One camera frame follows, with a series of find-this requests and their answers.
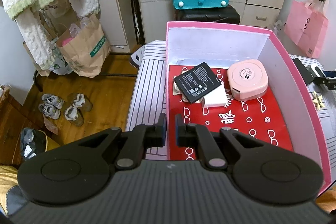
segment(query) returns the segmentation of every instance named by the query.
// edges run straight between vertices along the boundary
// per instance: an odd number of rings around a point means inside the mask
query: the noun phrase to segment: star-shaped object
[[[317,110],[320,110],[321,107],[325,107],[324,103],[322,103],[322,95],[318,96],[317,93],[314,91],[315,99],[313,103],[316,104]]]

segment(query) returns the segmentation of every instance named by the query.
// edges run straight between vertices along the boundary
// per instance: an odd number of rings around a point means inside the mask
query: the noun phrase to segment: green label
[[[105,42],[106,42],[106,37],[103,36],[101,40],[99,40],[96,47],[92,50],[92,52],[90,52],[91,57],[94,57],[97,54],[97,52],[99,52],[99,50],[101,49],[101,47],[104,45]]]

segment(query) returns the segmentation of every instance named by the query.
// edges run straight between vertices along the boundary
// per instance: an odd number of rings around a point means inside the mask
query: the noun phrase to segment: phone battery
[[[191,104],[221,85],[221,81],[205,62],[175,77],[174,81]]]

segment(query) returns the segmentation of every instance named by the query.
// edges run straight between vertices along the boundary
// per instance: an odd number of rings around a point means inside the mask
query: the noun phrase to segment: pink paper bag
[[[320,56],[329,23],[325,17],[328,5],[329,0],[293,1],[285,33],[308,57]]]

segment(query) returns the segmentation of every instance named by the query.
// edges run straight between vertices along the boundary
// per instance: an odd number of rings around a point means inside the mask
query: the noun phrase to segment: black suitcase
[[[239,24],[240,15],[235,8],[228,5],[224,8],[176,10],[175,21],[205,21]]]

